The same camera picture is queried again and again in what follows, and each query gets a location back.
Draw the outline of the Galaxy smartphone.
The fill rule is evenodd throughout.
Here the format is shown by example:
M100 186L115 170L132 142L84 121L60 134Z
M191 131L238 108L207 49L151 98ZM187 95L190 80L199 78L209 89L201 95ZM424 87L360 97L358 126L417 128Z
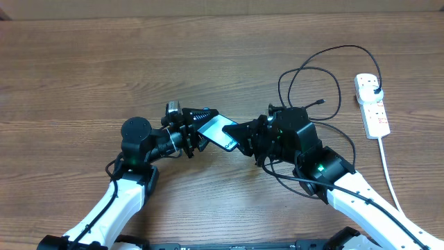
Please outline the Galaxy smartphone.
M236 140L223 132L223 127L229 125L237 125L237 123L223 115L217 115L200 127L198 132L225 151L231 152L238 144Z

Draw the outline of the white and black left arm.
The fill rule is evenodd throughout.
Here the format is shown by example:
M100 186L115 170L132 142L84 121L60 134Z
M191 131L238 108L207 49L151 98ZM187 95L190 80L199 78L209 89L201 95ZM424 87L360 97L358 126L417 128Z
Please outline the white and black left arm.
M111 249L130 218L155 191L159 170L154 162L203 150L208 138L201 128L219 116L216 109L166 106L161 128L143 117L132 117L121 127L121 152L105 171L110 184L88 215L64 235L46 235L38 249Z

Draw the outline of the white charger plug adapter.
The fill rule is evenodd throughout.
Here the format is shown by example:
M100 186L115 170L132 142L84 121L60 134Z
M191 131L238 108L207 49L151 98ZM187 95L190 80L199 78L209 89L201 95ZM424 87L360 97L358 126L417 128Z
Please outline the white charger plug adapter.
M378 93L376 93L376 90L377 89L373 89L373 86L366 87L359 85L357 89L358 103L364 105L381 101L384 98L384 91L380 90Z

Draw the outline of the white power strip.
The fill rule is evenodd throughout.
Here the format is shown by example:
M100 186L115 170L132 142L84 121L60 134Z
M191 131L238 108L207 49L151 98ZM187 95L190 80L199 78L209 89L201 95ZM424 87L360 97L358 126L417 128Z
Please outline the white power strip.
M356 96L359 85L366 87L373 86L373 89L377 89L379 87L377 77L372 74L358 74L355 76L354 83ZM391 132L382 100L376 103L364 105L359 104L359 107L364 123L366 137L368 139L382 138Z

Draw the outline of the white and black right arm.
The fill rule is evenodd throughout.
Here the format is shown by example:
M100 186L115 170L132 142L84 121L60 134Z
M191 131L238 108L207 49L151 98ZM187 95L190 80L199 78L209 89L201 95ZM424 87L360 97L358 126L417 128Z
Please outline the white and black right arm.
M264 167L265 159L294 166L290 180L342 212L383 249L442 249L443 241L416 226L382 198L353 164L324 146L304 108L271 107L268 115L226 125L246 156Z

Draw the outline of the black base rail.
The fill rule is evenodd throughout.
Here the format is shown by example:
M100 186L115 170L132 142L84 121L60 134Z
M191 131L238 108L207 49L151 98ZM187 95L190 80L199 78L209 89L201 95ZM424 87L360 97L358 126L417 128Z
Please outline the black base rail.
M301 250L327 249L328 240L296 240L295 242L272 243L239 243L239 244L178 244L163 243L151 244L148 241L141 244L115 242L111 250L117 249L148 249L148 250Z

